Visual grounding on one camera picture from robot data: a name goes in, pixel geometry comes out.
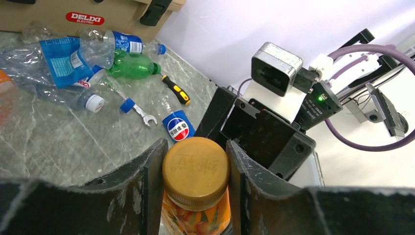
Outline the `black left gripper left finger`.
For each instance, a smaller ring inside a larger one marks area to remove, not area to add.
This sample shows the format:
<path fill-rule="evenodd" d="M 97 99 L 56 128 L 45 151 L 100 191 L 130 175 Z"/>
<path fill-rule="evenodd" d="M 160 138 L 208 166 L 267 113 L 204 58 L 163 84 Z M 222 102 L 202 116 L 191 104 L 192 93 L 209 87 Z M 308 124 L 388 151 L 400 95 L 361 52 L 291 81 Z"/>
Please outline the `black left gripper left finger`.
<path fill-rule="evenodd" d="M 161 221 L 161 165 L 168 151 L 158 139 L 139 156 L 81 186 L 35 178 L 0 181 L 3 235 L 156 235 Z"/>

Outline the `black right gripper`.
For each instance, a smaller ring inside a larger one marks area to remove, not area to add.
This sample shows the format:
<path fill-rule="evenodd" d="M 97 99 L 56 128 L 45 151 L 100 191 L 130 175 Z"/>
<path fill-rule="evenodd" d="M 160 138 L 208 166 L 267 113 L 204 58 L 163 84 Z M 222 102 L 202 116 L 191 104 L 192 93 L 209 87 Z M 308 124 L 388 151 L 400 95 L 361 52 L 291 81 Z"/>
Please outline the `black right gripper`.
<path fill-rule="evenodd" d="M 255 99 L 244 101 L 224 87 L 215 91 L 195 136 L 213 140 L 222 148 L 234 141 L 261 166 L 289 180 L 316 142 Z"/>

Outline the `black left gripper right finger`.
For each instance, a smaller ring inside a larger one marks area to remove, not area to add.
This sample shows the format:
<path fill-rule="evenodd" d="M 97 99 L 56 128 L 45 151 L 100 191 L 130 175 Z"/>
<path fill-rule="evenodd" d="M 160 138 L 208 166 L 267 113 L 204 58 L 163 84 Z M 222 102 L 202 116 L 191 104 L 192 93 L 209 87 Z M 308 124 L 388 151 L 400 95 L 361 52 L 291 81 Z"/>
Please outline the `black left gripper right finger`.
<path fill-rule="evenodd" d="M 299 188 L 228 141 L 235 235 L 412 235 L 412 188 Z"/>

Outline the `small orange juice bottle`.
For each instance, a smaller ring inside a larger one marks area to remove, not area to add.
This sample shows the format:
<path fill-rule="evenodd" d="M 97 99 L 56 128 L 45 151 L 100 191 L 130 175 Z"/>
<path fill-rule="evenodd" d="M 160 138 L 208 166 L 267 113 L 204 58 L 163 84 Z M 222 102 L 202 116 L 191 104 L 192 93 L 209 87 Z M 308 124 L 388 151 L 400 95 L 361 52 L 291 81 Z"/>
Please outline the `small orange juice bottle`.
<path fill-rule="evenodd" d="M 162 164 L 161 221 L 169 235 L 221 235 L 231 222 L 230 163 L 203 137 L 174 144 Z"/>

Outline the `pepsi bottle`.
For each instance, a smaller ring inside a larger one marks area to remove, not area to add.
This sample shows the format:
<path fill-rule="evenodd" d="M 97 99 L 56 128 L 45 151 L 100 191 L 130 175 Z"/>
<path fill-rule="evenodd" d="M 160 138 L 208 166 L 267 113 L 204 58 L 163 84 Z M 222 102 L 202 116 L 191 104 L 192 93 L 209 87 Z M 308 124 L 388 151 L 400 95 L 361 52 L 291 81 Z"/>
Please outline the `pepsi bottle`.
<path fill-rule="evenodd" d="M 155 101 L 155 108 L 174 143 L 194 136 L 195 129 L 174 95 L 161 94 Z"/>

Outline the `crushed blue label bottle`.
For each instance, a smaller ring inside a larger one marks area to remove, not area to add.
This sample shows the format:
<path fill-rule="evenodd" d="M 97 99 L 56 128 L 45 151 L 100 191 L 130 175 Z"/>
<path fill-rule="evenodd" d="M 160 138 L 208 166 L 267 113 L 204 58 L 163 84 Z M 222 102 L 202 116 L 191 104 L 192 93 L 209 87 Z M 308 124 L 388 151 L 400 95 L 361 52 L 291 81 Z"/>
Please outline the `crushed blue label bottle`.
<path fill-rule="evenodd" d="M 23 28 L 19 44 L 1 48 L 0 69 L 6 74 L 49 73 L 58 88 L 88 87 L 90 78 L 112 66 L 114 52 L 110 43 L 66 36 L 34 21 Z"/>

